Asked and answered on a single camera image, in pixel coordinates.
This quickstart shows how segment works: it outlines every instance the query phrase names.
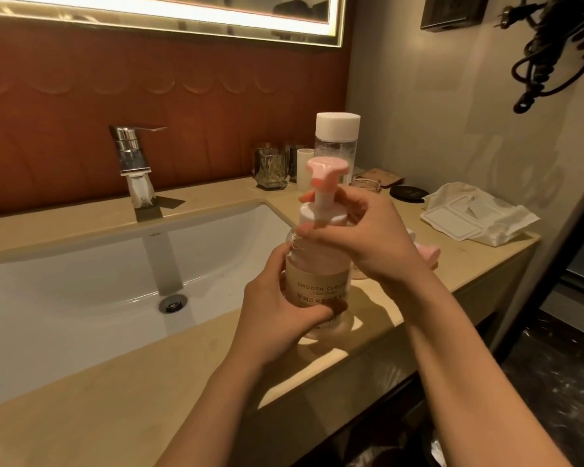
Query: sink drain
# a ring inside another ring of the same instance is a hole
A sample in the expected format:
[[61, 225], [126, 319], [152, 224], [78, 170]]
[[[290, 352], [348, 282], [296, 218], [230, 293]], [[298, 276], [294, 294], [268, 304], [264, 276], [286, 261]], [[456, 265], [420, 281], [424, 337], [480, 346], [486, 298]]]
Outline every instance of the sink drain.
[[184, 295], [171, 295], [158, 304], [158, 309], [164, 314], [177, 313], [186, 306], [186, 303], [188, 303], [188, 298]]

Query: bathroom vanity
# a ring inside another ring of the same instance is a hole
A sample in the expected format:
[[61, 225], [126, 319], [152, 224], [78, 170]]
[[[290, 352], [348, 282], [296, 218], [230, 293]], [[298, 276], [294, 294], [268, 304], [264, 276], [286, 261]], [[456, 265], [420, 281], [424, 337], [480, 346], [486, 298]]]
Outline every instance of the bathroom vanity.
[[[181, 204], [145, 222], [129, 198], [0, 218], [0, 467], [151, 467], [224, 358], [244, 284], [298, 218], [295, 187], [169, 190]], [[395, 205], [418, 242], [441, 247], [435, 272], [474, 323], [506, 309], [536, 236], [455, 242], [420, 221], [421, 205]], [[188, 301], [172, 314], [147, 265], [166, 251]], [[288, 466], [414, 373], [376, 282], [353, 281], [348, 313], [349, 334], [302, 340], [268, 369], [232, 464]]]

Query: red wall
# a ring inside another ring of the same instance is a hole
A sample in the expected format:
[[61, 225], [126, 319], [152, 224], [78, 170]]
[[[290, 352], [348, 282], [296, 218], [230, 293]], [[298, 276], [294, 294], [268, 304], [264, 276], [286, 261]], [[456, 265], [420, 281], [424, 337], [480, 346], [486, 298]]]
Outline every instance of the red wall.
[[312, 145], [316, 113], [344, 109], [346, 38], [314, 48], [0, 19], [0, 214], [127, 194], [108, 125], [168, 126], [141, 134], [158, 190], [247, 175], [259, 141]]

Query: gray wall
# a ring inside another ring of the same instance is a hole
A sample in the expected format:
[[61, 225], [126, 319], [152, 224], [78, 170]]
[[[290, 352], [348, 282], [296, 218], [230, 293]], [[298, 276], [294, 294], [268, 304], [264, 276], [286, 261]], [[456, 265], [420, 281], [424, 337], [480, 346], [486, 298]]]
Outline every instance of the gray wall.
[[[519, 0], [490, 0], [482, 26], [441, 33], [420, 30], [424, 3], [358, 0], [347, 104], [362, 117], [358, 165], [431, 192], [468, 182], [537, 213], [544, 242], [514, 313], [584, 205], [584, 77], [516, 115], [510, 69], [532, 30], [493, 24]], [[550, 85], [580, 65], [569, 46]]]

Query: sink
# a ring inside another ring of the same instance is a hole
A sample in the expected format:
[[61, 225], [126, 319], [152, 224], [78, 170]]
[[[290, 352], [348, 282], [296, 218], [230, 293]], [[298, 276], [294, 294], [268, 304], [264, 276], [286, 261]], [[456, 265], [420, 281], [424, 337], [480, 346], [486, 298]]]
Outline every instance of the sink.
[[[239, 308], [288, 231], [251, 203], [0, 263], [0, 403]], [[177, 313], [158, 310], [152, 249], [184, 283]]]

